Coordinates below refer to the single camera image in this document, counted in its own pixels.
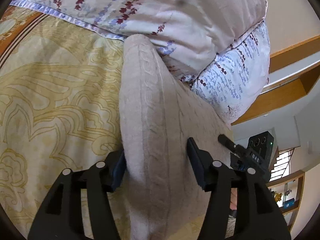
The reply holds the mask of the person's right hand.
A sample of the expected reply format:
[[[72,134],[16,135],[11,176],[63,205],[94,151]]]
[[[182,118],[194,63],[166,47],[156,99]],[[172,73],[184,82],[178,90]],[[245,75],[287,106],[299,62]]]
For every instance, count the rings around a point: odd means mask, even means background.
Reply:
[[[237,209],[237,201],[238,201],[238,192],[237,188],[231,188],[231,201],[230,201],[230,209]]]

